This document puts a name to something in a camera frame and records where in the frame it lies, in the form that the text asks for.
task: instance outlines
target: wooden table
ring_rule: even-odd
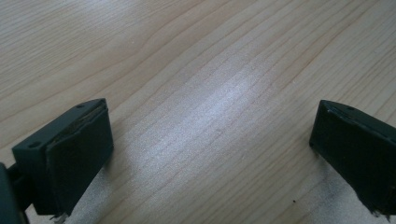
[[[0,28],[6,166],[107,98],[115,151],[67,223],[388,223],[308,138],[320,99],[396,126],[396,1],[3,0]]]

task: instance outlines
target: wood grain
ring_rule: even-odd
[[[0,161],[106,97],[115,151],[68,223],[388,223],[307,141],[320,99],[396,126],[395,23],[392,0],[1,1]]]

